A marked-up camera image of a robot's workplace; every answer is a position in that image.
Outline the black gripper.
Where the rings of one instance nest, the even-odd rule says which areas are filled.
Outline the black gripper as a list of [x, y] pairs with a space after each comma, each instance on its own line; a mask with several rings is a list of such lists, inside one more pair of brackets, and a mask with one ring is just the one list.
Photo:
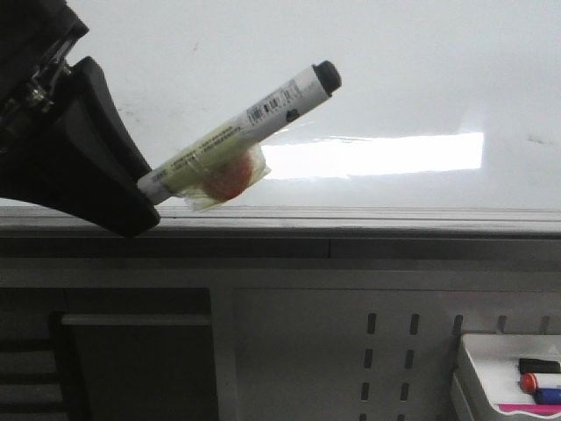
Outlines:
[[66, 57], [89, 28], [65, 1], [1, 2], [1, 196], [131, 238], [160, 221], [140, 192], [151, 168], [102, 68]]

